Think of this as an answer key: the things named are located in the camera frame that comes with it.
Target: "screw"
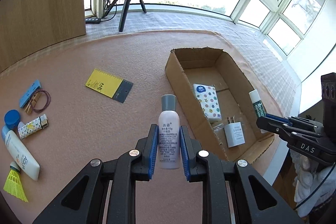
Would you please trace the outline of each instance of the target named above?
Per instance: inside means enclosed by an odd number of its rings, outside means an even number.
[[[247,161],[246,160],[238,160],[238,165],[240,166],[240,167],[245,167],[245,166],[247,166]]]
[[[98,165],[100,165],[100,160],[98,160],[98,159],[94,159],[94,160],[92,160],[91,162],[90,162],[90,164],[91,164],[91,166],[98,166]]]
[[[209,156],[209,152],[207,150],[201,150],[201,151],[198,152],[198,154],[201,157],[207,157],[207,156]]]
[[[133,149],[129,152],[129,155],[132,156],[132,157],[135,157],[139,154],[140,154],[139,150],[136,150],[136,149]]]

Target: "spray bottle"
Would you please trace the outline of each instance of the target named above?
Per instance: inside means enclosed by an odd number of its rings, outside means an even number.
[[[159,116],[159,162],[162,169],[180,167],[180,118],[176,113],[176,96],[166,94],[161,98]]]

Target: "blue gripper pad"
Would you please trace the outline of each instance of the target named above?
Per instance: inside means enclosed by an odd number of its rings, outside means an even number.
[[[184,135],[182,128],[180,127],[180,147],[181,147],[181,156],[183,162],[184,175],[187,178],[187,181],[190,180],[190,166],[189,166],[189,156],[187,151],[187,146],[185,143]]]
[[[20,98],[19,106],[22,108],[25,106],[25,104],[29,101],[29,98],[33,94],[33,92],[37,89],[41,88],[41,83],[38,80],[35,80],[35,82],[29,87],[29,89],[25,92],[25,94]]]
[[[148,164],[148,176],[149,179],[152,179],[152,176],[154,174],[154,168],[155,168],[155,161],[156,161],[156,154],[158,151],[158,143],[159,143],[159,127],[156,126],[153,136],[153,141],[151,145],[151,151],[149,153],[149,164]]]
[[[267,118],[271,118],[271,119],[277,120],[279,122],[284,122],[284,123],[287,123],[287,124],[291,125],[291,122],[288,119],[286,119],[286,118],[275,116],[275,115],[272,115],[272,114],[269,114],[269,113],[265,113],[265,116]]]

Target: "small white bottle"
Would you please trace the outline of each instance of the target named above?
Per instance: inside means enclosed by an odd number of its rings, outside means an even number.
[[[1,137],[15,162],[33,180],[37,180],[40,173],[40,166],[15,132],[4,126],[1,131]]]
[[[180,167],[180,118],[176,113],[176,96],[166,94],[161,98],[159,116],[159,162],[162,169]]]

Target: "cable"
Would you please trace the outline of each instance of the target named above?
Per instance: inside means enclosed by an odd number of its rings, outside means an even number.
[[[31,104],[32,102],[32,99],[33,99],[33,96],[36,94],[36,93],[39,93],[39,92],[43,92],[46,96],[47,96],[47,102],[45,103],[44,107],[42,107],[41,109],[35,109],[33,107],[33,105]],[[30,103],[30,107],[32,108],[32,110],[35,112],[35,113],[41,113],[43,110],[45,110],[48,105],[50,104],[50,101],[51,101],[51,96],[50,94],[46,91],[46,90],[35,90],[31,96],[30,96],[30,99],[29,99],[29,103]]]
[[[336,165],[336,162],[334,163],[333,167],[330,169],[328,175],[326,175],[325,178],[322,180],[322,182],[320,183],[320,185],[318,185],[318,187],[304,201],[302,201],[298,206],[296,206],[294,208],[294,211],[296,209],[298,209],[302,204],[304,204],[308,199],[310,199],[317,192],[317,190],[322,186],[322,184],[327,180],[327,178],[329,177],[329,175],[331,174],[331,172],[334,170],[335,165]]]
[[[113,1],[111,1],[111,0],[104,0],[104,1],[106,1],[104,10],[106,10],[107,15],[108,15],[109,12],[110,12],[110,11],[112,10],[112,8],[113,8],[113,7],[110,7],[110,6],[111,6],[111,3],[112,3]],[[114,12],[113,17],[111,17],[110,19],[107,19],[107,20],[102,20],[101,22],[110,21],[111,19],[113,19],[113,18],[115,17],[116,14],[117,14],[117,4],[115,4],[115,12]]]

